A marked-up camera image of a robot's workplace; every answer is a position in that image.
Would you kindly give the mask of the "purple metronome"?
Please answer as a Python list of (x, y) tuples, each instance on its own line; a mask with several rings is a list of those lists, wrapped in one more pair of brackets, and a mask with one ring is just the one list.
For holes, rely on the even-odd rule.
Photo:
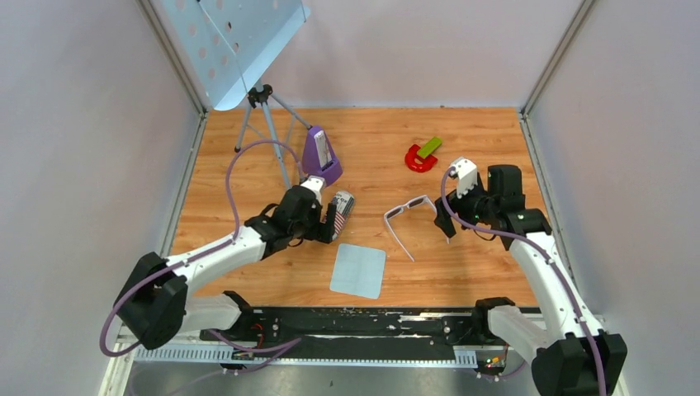
[(327, 186), (333, 185), (343, 174), (329, 137), (319, 125), (313, 125), (307, 131), (301, 165), (307, 175), (322, 177)]

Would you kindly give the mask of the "flag print glasses case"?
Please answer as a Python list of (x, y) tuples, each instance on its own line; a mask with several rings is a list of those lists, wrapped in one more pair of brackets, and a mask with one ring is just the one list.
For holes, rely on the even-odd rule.
[(347, 225), (348, 218), (355, 205), (355, 198), (354, 195), (348, 191), (337, 191), (331, 203), (334, 204), (336, 208), (332, 236), (332, 240), (336, 240)]

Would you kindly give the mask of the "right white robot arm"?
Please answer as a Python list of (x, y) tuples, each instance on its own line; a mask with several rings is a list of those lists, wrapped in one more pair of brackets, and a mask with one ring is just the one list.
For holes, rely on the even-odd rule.
[(527, 207), (521, 169), (494, 165), (480, 173), (458, 158), (442, 177), (434, 223), (448, 238), (456, 228), (501, 240), (522, 269), (545, 325), (505, 297), (476, 302), (476, 341), (507, 343), (528, 365), (540, 395), (614, 395), (627, 358), (622, 336), (609, 332), (580, 296), (565, 269), (544, 213)]

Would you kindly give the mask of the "light blue cleaning cloth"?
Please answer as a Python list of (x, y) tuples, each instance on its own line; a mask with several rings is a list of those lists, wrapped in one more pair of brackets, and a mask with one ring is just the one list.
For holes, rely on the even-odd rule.
[(329, 289), (366, 299), (379, 299), (386, 252), (348, 243), (338, 246)]

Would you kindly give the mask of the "blue perforated music stand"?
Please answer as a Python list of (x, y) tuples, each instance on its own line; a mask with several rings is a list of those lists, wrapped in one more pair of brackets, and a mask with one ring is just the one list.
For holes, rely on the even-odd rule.
[(207, 110), (247, 106), (263, 74), (310, 16), (302, 1), (156, 1), (158, 16)]

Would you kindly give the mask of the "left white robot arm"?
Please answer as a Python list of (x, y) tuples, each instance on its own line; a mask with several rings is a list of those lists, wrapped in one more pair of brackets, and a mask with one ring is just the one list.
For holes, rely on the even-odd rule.
[(118, 317), (147, 350), (160, 348), (180, 332), (223, 331), (234, 341), (253, 330), (248, 303), (234, 292), (214, 297), (195, 293), (220, 276), (261, 262), (304, 241), (330, 244), (338, 238), (355, 204), (338, 191), (328, 205), (309, 179), (286, 191), (233, 233), (170, 257), (143, 255), (118, 294), (110, 315)]

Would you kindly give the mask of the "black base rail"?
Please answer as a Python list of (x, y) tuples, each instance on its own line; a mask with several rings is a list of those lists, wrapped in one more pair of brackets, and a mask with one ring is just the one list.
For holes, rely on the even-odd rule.
[(253, 356), (318, 362), (447, 363), (460, 349), (505, 351), (475, 327), (472, 307), (257, 307), (231, 330), (203, 330), (203, 341), (250, 345)]

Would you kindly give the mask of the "white frame sunglasses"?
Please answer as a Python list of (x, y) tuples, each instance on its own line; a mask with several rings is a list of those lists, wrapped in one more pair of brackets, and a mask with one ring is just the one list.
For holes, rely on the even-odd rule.
[(385, 211), (381, 216), (381, 240), (388, 249), (387, 257), (414, 264), (415, 242), (425, 237), (428, 241), (442, 239), (444, 248), (454, 247), (449, 237), (433, 227), (437, 215), (436, 203), (428, 195), (415, 196)]

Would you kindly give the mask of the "red horseshoe magnet toy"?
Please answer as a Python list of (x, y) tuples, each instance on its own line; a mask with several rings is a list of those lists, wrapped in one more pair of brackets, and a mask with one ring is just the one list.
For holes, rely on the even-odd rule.
[(419, 150), (420, 146), (413, 144), (404, 156), (404, 163), (412, 172), (425, 173), (436, 165), (438, 159), (432, 154), (429, 154), (426, 158), (422, 158), (418, 155)]

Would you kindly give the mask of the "green block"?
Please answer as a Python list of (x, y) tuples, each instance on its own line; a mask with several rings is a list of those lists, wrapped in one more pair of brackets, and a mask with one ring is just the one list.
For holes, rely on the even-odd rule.
[(442, 140), (437, 136), (432, 137), (428, 142), (422, 145), (417, 155), (422, 159), (427, 159), (442, 145)]

